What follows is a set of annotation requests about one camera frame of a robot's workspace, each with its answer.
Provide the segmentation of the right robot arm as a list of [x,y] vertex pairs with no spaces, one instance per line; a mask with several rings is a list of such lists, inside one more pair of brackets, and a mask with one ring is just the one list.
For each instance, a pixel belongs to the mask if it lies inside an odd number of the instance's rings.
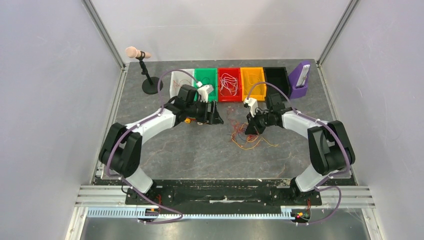
[[350,170],[354,164],[355,153],[341,121],[321,121],[304,115],[286,107],[277,94],[266,98],[265,110],[253,97],[246,98],[243,104],[249,108],[245,134],[261,135],[266,127],[278,126],[308,140],[310,165],[289,186],[288,196],[293,203],[302,204],[327,179]]

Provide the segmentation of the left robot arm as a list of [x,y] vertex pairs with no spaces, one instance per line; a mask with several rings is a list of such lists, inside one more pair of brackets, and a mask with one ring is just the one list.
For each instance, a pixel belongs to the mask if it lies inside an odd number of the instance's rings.
[[98,160],[138,190],[144,204],[152,204],[157,191],[154,181],[140,166],[142,146],[157,134],[186,120],[200,124],[223,124],[216,101],[209,101],[210,84],[199,88],[184,84],[176,96],[153,114],[127,125],[114,123],[108,130]]

